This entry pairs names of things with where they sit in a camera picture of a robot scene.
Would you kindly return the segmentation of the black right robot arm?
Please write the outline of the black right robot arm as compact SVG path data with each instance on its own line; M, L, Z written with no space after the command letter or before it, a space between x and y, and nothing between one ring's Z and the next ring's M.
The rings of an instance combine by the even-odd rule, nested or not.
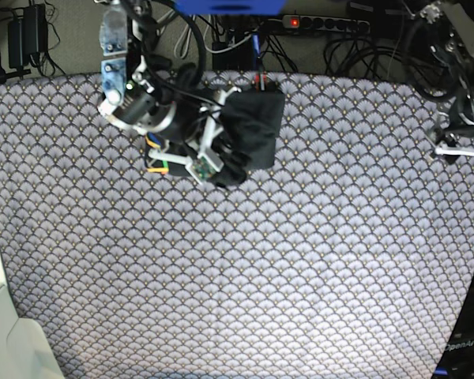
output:
M198 87L206 67L200 28L173 1L161 5L168 12L155 19L150 1L108 2L100 26L103 98L98 111L113 126L143 137L147 171L237 186L247 177L246 156L235 147L222 116L240 90ZM161 31L178 18L195 39L198 61L166 79L160 72L171 67L171 60L155 49Z

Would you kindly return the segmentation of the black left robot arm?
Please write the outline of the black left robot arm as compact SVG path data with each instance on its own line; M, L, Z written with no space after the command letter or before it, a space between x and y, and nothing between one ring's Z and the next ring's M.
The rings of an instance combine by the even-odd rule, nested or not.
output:
M424 98L438 104L438 114L447 118L427 131L433 155L453 164L459 157L474 157L474 148L457 145L457 137L474 138L474 1L420 1L409 10L412 25L402 47L406 79ZM418 34L449 79L438 87L425 88L412 73L411 49Z

